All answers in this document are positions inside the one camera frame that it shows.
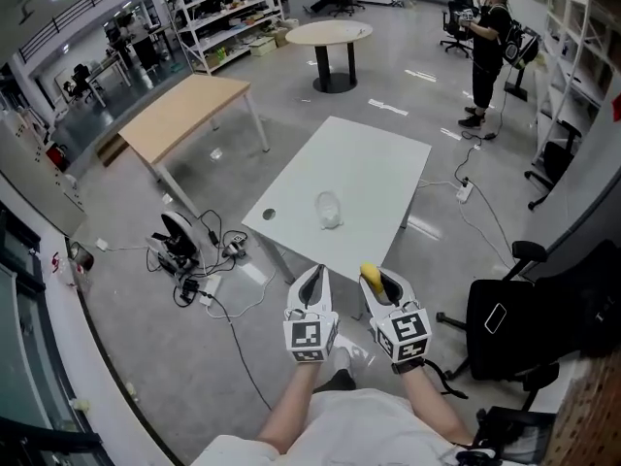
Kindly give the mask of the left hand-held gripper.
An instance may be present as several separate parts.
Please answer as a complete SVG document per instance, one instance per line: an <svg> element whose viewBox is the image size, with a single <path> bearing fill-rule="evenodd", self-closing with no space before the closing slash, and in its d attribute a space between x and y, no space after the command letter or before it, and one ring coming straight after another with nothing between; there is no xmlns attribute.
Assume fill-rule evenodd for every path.
<svg viewBox="0 0 621 466"><path fill-rule="evenodd" d="M292 310L285 312L283 332L291 357L297 363L327 361L340 323L339 315L331 312L329 270L314 265L303 273L289 287L287 307Z"/></svg>

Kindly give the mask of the yellow banana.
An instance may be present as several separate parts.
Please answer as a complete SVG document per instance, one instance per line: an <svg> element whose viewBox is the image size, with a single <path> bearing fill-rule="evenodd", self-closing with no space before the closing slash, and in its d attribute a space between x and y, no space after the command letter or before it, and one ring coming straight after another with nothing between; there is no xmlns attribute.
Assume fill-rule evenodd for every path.
<svg viewBox="0 0 621 466"><path fill-rule="evenodd" d="M374 294L380 295L384 292L381 273L375 264L369 262L363 263L360 266L360 275L367 282Z"/></svg>

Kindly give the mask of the person's left forearm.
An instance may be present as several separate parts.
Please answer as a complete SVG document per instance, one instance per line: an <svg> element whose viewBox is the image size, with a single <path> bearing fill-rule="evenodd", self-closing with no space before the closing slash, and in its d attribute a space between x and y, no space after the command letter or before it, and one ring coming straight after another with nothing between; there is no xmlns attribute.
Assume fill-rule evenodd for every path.
<svg viewBox="0 0 621 466"><path fill-rule="evenodd" d="M320 365L300 363L286 389L273 407L256 440L286 454L300 437L306 422L310 401Z"/></svg>

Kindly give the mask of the person's white shoe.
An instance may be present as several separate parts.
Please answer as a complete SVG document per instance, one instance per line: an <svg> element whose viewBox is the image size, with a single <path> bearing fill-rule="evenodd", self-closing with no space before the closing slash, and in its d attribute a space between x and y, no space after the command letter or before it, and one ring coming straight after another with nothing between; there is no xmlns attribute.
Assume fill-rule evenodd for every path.
<svg viewBox="0 0 621 466"><path fill-rule="evenodd" d="M338 335L331 351L331 360L336 370L345 369L358 383L371 375L376 355L372 350Z"/></svg>

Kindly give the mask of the white smartphone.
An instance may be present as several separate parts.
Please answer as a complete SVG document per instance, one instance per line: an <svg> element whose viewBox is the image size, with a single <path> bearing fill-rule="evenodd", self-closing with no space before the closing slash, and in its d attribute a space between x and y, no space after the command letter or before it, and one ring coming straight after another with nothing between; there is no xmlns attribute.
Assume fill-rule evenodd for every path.
<svg viewBox="0 0 621 466"><path fill-rule="evenodd" d="M506 315L507 309L505 306L501 303L497 303L491 310L487 319L484 321L484 328L486 331L491 335L496 334Z"/></svg>

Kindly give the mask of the person's white shirt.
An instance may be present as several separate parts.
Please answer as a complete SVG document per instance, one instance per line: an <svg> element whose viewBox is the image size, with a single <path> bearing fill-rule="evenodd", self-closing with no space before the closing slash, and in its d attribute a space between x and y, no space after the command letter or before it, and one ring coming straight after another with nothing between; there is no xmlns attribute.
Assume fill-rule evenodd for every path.
<svg viewBox="0 0 621 466"><path fill-rule="evenodd" d="M361 389L313 395L305 428L285 454L220 435L191 466L457 466L464 450L416 417L407 400Z"/></svg>

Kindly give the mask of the small round bin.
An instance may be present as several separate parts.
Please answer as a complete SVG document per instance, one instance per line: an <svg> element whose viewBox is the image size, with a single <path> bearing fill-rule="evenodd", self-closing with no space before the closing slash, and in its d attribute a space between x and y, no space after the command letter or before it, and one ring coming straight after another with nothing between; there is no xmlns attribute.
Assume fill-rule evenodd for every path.
<svg viewBox="0 0 621 466"><path fill-rule="evenodd" d="M82 244L72 242L68 251L69 258L85 272L89 272L94 265L93 254Z"/></svg>

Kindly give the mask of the standing desk with black base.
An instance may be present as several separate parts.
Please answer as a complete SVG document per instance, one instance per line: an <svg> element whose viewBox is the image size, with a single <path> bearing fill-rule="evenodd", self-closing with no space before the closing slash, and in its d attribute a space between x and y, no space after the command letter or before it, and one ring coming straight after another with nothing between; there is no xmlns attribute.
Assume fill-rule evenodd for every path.
<svg viewBox="0 0 621 466"><path fill-rule="evenodd" d="M523 59L514 64L512 68L517 71L516 80L513 83L510 81L506 81L504 87L504 91L506 93L511 94L524 102L528 101L528 92L522 87L522 81L524 78L526 67L527 63Z"/></svg>

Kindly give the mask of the low wooden platform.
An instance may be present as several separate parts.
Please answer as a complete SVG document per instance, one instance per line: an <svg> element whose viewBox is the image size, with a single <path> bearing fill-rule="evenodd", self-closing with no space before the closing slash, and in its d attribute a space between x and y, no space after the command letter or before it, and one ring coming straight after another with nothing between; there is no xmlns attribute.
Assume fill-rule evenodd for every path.
<svg viewBox="0 0 621 466"><path fill-rule="evenodd" d="M96 154L104 167L109 167L129 144L118 134L109 134L96 147Z"/></svg>

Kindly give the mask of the white storage crate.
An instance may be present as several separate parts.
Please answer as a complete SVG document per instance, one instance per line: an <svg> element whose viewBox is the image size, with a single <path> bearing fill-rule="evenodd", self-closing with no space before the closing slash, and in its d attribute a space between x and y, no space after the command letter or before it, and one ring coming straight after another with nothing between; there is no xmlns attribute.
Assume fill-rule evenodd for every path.
<svg viewBox="0 0 621 466"><path fill-rule="evenodd" d="M278 48L278 44L274 37L261 37L248 45L248 49L252 56L264 56Z"/></svg>

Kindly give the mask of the round wooden table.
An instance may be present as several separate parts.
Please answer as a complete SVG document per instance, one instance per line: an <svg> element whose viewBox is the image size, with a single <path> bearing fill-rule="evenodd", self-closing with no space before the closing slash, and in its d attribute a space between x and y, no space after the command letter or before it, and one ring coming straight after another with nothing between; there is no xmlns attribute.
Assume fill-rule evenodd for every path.
<svg viewBox="0 0 621 466"><path fill-rule="evenodd" d="M338 94L348 92L357 85L354 44L372 33L370 24L330 19L298 26L290 30L285 39L293 45L314 48L318 78L313 82L313 87L320 92ZM346 46L348 72L332 73L328 48L340 45Z"/></svg>

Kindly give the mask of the black framed glass window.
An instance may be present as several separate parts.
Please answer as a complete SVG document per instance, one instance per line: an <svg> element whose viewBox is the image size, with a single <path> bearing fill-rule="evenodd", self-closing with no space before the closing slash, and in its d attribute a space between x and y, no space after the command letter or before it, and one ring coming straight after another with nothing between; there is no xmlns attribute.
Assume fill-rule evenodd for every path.
<svg viewBox="0 0 621 466"><path fill-rule="evenodd" d="M114 466L62 364L39 251L0 202L0 466Z"/></svg>

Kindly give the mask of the white metal storage shelf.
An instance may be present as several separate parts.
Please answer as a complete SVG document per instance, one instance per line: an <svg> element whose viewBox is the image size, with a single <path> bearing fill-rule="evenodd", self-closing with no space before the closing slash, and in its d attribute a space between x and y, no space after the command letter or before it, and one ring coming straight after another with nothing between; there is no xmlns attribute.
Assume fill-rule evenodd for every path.
<svg viewBox="0 0 621 466"><path fill-rule="evenodd" d="M539 56L534 165L571 130L586 137L621 74L621 0L547 0Z"/></svg>
<svg viewBox="0 0 621 466"><path fill-rule="evenodd" d="M166 0L190 70L210 75L284 20L281 0Z"/></svg>

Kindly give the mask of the grey metal cabinet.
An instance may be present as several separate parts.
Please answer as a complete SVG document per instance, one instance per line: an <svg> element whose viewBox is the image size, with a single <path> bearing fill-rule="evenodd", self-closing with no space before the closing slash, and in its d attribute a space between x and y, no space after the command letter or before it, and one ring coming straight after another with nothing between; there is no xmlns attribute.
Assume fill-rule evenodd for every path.
<svg viewBox="0 0 621 466"><path fill-rule="evenodd" d="M0 174L64 235L73 236L86 219L77 182L58 169L41 137L14 111L0 111Z"/></svg>

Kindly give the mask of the white desk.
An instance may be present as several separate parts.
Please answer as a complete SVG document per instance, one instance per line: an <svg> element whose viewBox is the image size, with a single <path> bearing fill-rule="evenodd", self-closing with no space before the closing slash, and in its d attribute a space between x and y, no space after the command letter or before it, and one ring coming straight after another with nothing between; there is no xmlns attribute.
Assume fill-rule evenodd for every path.
<svg viewBox="0 0 621 466"><path fill-rule="evenodd" d="M114 71L118 76L120 76L121 80L125 83L126 86L130 87L132 84L129 80L129 77L126 73L126 69L124 67L123 61L120 55L116 52L110 57L104 59L99 65L97 65L93 71L89 74L86 79L86 83L92 93L93 97L97 100L97 102L103 107L106 108L107 104L103 99L102 94L100 93L97 84L98 78L107 72Z"/></svg>

